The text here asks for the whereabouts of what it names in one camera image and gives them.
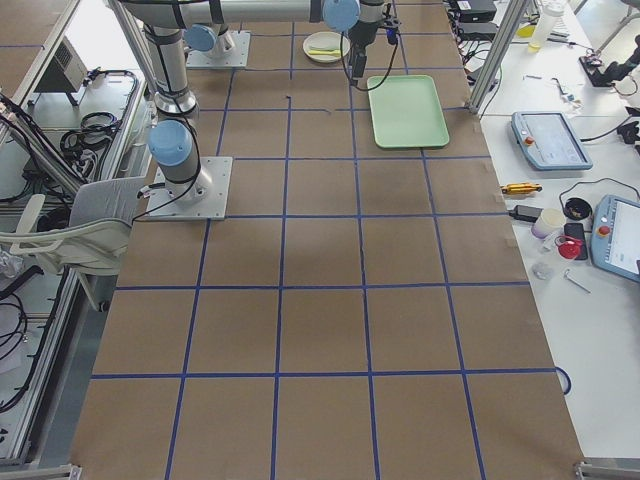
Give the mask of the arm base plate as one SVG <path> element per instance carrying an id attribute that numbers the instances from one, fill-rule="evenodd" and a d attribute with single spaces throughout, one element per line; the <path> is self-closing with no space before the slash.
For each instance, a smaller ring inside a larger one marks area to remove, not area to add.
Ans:
<path id="1" fill-rule="evenodd" d="M 248 31 L 227 30 L 219 35 L 204 25 L 195 25 L 184 32 L 188 69 L 242 69 L 247 66 L 251 34 Z"/>
<path id="2" fill-rule="evenodd" d="M 190 182 L 174 184 L 157 169 L 154 182 L 163 186 L 149 192 L 147 215 L 154 220 L 224 220 L 232 174 L 232 157 L 201 157 L 200 173 Z"/>

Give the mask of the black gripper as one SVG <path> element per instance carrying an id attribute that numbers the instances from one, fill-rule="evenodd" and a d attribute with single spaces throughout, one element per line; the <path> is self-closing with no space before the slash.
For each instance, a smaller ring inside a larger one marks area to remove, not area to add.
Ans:
<path id="1" fill-rule="evenodd" d="M 352 41 L 349 52 L 349 67 L 352 80 L 360 80 L 363 77 L 366 62 L 366 47 Z"/>

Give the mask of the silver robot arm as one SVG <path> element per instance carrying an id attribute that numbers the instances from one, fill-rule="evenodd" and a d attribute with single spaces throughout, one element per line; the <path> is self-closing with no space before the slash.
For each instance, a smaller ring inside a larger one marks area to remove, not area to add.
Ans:
<path id="1" fill-rule="evenodd" d="M 147 211 L 183 219 L 224 216 L 233 163 L 230 157 L 200 153 L 199 107 L 187 75 L 189 50 L 222 62 L 248 47 L 235 40 L 229 29 L 234 22 L 323 22 L 348 36 L 349 62 L 360 78 L 366 48 L 383 22 L 380 1 L 113 1 L 110 6 L 155 90 L 159 121 L 148 149 L 163 180 L 151 185 Z"/>
<path id="2" fill-rule="evenodd" d="M 390 45 L 398 45 L 399 20 L 384 1 L 210 1 L 202 13 L 204 16 L 196 18 L 195 24 L 184 31 L 187 45 L 202 52 L 214 50 L 222 41 L 222 35 L 213 28 L 232 21 L 323 21 L 340 34 L 340 53 L 344 52 L 344 40 L 350 42 L 343 69 L 353 86 L 364 75 L 366 49 L 380 29 L 386 31 Z"/>

